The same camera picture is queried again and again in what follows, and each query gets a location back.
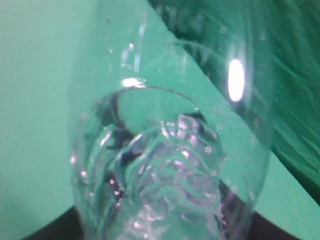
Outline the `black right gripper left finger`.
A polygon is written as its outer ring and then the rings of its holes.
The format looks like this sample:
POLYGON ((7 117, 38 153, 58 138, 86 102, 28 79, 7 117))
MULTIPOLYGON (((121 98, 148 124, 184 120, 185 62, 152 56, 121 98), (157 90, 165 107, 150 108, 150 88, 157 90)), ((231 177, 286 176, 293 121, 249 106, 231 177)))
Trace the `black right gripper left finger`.
POLYGON ((84 232, 76 208, 73 206, 43 228, 24 240, 84 240, 84 232))

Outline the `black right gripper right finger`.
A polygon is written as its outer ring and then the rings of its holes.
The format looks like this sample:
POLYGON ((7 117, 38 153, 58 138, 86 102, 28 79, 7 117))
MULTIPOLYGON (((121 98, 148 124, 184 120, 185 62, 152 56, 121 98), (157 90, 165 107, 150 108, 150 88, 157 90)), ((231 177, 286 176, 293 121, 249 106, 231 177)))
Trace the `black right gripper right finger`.
POLYGON ((267 220, 258 212, 252 214, 252 220, 248 231, 248 240, 300 240, 271 221, 267 220))

